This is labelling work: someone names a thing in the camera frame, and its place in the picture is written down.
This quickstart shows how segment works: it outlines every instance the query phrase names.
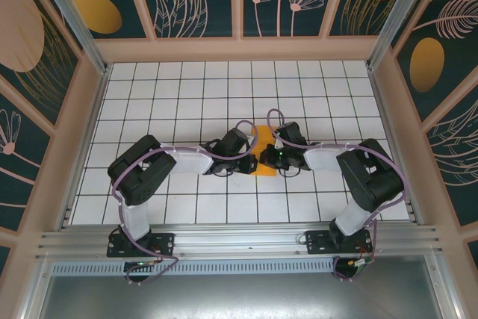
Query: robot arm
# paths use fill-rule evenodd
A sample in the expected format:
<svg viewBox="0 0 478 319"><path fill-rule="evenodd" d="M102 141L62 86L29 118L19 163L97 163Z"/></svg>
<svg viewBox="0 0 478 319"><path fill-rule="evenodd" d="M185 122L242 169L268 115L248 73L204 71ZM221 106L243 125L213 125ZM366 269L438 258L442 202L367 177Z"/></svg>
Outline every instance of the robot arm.
<svg viewBox="0 0 478 319"><path fill-rule="evenodd" d="M308 145L300 134L297 123L286 123L276 131L283 140L300 146ZM376 140L365 140L361 146L388 158ZM166 147L168 145L159 143L153 136L144 136L112 163L108 168L108 175L112 182L115 182L139 157L153 149ZM169 174L211 175L224 170L228 173L252 173L258 165L254 155L249 154L230 161L216 159L207 154L232 157L244 153L249 147L248 137L234 128L228 131L222 140L217 139L198 146L197 149L202 149L201 152L183 152L178 147L173 151L159 152L147 158L146 169L137 165L118 186L125 200L125 205L122 207L125 225L133 239L140 240L150 233L147 200ZM307 171L331 170L344 175L353 199L330 223L330 238L337 248L360 231L372 213L383 203L392 200L403 191L400 177L387 163L357 149L322 149L320 147L300 149L284 145L277 140L275 145L268 145L261 153L260 162L277 170L289 170L290 167L295 167Z"/></svg>
<svg viewBox="0 0 478 319"><path fill-rule="evenodd" d="M148 157L143 163L146 168L143 169L140 165L134 167L118 186L125 200L122 215L132 238L138 241L150 233L147 200L168 175L174 173L211 175L224 170L229 173L252 173L258 164L254 155L247 155L235 161L225 161L212 158L205 153L207 151L223 157L232 157L244 153L249 147L249 138L234 128L228 131L222 140L217 139L198 146L198 152L184 152L180 148L167 150ZM151 135L142 137L108 168L112 182L115 182L138 158L160 148L173 147L159 143Z"/></svg>
<svg viewBox="0 0 478 319"><path fill-rule="evenodd" d="M277 128L280 138L306 146L297 123L285 123ZM374 139L360 146L378 152L389 159L384 149ZM352 199L347 207L330 223L330 238L337 248L352 235L364 228L370 216L385 202L403 191L403 183L389 164L375 155L361 150L300 149L276 141L262 153L260 162L276 169L331 170L341 172L349 186Z"/></svg>

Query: white grid tiles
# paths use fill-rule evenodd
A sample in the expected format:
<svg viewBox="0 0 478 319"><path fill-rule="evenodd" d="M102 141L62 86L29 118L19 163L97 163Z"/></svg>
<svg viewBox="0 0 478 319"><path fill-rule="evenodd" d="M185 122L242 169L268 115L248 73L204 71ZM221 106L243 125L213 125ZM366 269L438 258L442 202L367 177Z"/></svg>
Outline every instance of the white grid tiles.
<svg viewBox="0 0 478 319"><path fill-rule="evenodd" d="M362 61L114 64L70 223L119 222L106 171L145 134L197 145L221 138L238 120L265 125L267 112L276 107L299 123L309 141L360 143L373 137L390 151ZM295 173L291 169L288 175ZM149 220L330 221L347 205L347 191L342 175L327 171L288 179L176 174L149 200ZM384 211L381 219L408 220L405 204Z"/></svg>

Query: metal rail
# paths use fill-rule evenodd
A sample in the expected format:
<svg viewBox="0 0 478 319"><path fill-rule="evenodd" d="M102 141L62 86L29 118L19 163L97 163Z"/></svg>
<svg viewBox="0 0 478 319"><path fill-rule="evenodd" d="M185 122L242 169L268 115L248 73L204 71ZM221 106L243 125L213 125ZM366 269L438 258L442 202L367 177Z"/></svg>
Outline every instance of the metal rail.
<svg viewBox="0 0 478 319"><path fill-rule="evenodd" d="M115 261L106 256L108 234L114 228L69 226L61 232L43 233L37 261ZM310 258L305 245L299 243L299 237L308 230L328 228L328 223L284 223L153 226L152 231L175 233L174 254L181 259L218 260ZM425 255L437 251L441 251L441 247L433 226L400 222L378 224L376 255ZM147 258L118 258L117 261Z"/></svg>

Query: beige circle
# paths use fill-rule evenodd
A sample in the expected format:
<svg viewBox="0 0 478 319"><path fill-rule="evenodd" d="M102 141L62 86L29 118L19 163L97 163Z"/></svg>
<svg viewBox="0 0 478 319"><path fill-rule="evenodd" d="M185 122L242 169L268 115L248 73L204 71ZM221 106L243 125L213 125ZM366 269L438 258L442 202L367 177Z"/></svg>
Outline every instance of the beige circle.
<svg viewBox="0 0 478 319"><path fill-rule="evenodd" d="M435 86L440 78L445 62L445 53L441 44L426 37L415 46L410 61L410 80L413 87L425 93Z"/></svg>
<svg viewBox="0 0 478 319"><path fill-rule="evenodd" d="M42 57L44 42L42 14L34 0L0 0L0 64L30 71Z"/></svg>
<svg viewBox="0 0 478 319"><path fill-rule="evenodd" d="M73 0L84 23L100 34L112 34L122 25L121 14L111 0Z"/></svg>

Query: enclosure wall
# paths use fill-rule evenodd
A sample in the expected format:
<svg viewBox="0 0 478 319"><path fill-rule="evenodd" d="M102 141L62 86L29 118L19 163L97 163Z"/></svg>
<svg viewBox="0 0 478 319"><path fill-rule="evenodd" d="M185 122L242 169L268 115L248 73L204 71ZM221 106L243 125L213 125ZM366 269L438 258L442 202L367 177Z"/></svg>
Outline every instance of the enclosure wall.
<svg viewBox="0 0 478 319"><path fill-rule="evenodd" d="M437 226L470 313L478 312L477 1L421 0L377 70L423 222Z"/></svg>
<svg viewBox="0 0 478 319"><path fill-rule="evenodd" d="M105 60L364 60L396 0L73 0Z"/></svg>
<svg viewBox="0 0 478 319"><path fill-rule="evenodd" d="M0 0L0 308L54 230L99 74L49 0Z"/></svg>

